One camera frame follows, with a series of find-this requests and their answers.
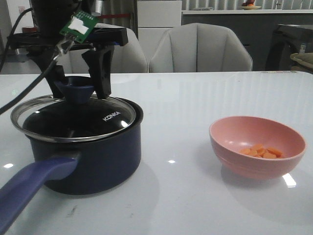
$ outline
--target green circuit board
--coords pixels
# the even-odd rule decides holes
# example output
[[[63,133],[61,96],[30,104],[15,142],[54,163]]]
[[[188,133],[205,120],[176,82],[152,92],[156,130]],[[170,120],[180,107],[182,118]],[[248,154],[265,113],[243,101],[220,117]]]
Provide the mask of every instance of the green circuit board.
[[[80,11],[61,29],[60,34],[71,34],[76,42],[83,43],[98,22],[97,17]]]

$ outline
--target glossy table surface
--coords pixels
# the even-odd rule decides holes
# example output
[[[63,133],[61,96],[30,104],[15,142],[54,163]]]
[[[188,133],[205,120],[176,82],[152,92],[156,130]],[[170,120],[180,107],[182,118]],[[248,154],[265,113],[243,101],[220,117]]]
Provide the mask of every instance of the glossy table surface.
[[[1,106],[36,75],[0,75]],[[50,94],[42,81],[24,100]],[[42,187],[6,235],[313,234],[313,76],[303,72],[112,74],[112,96],[144,110],[142,161],[121,185],[88,196]],[[249,115],[300,132],[308,148],[285,177],[250,180],[222,166],[208,128]],[[0,116],[0,187],[32,163],[28,139]]]

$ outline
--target chopped carrot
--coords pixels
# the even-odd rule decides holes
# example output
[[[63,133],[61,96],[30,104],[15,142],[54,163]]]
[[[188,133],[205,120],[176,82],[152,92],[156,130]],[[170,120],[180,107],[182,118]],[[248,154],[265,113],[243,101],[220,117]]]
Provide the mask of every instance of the chopped carrot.
[[[256,150],[256,151],[258,151],[259,149],[261,149],[261,148],[263,148],[263,145],[261,144],[261,143],[257,143],[257,144],[255,144],[255,145],[253,145],[250,149],[251,150]]]
[[[258,155],[260,155],[261,157],[266,153],[266,149],[265,148],[260,148],[257,151],[258,151]]]
[[[255,157],[256,155],[258,155],[258,152],[254,149],[252,149],[249,153],[248,153],[249,156],[253,156]]]
[[[283,155],[283,152],[281,152],[278,149],[273,148],[273,147],[268,147],[267,150],[268,150],[268,152],[275,154],[276,156],[282,156]]]
[[[275,159],[275,158],[277,158],[277,157],[276,157],[275,154],[266,152],[266,153],[263,155],[263,158]]]
[[[251,150],[249,148],[244,148],[244,149],[240,150],[240,153],[247,155],[247,154],[249,154],[250,151]]]
[[[251,148],[243,148],[239,152],[241,154],[245,154],[245,155],[253,156],[257,158],[276,159],[276,158],[281,158],[283,156],[282,151],[274,147],[264,148],[261,143],[257,143],[253,145]]]

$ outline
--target gray chair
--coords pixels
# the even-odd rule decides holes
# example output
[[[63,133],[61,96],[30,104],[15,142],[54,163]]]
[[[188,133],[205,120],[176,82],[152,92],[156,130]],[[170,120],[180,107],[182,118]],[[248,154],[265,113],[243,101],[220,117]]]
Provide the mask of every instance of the gray chair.
[[[251,71],[252,58],[229,28],[191,23],[162,35],[149,72]]]
[[[127,28],[128,43],[115,46],[111,64],[111,73],[148,72],[148,62],[134,32]],[[70,64],[73,73],[88,73],[88,66],[81,54],[86,50],[71,50]]]

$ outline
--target wall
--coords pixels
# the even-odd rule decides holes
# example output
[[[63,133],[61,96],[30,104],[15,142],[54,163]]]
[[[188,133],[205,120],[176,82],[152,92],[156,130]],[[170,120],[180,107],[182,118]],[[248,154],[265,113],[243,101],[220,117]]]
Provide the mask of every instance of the wall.
[[[12,26],[10,22],[9,10],[6,1],[0,1],[0,31],[1,31],[0,54],[3,53],[2,50],[7,41],[6,37],[10,34],[11,28]]]
[[[29,0],[6,0],[9,9],[9,15],[11,20],[11,25],[14,25],[16,19],[20,15],[19,6],[25,7],[28,9],[30,7]],[[31,13],[27,13],[20,21],[18,27],[16,28],[16,33],[21,33],[22,28],[25,26],[33,26],[33,20],[31,18]]]

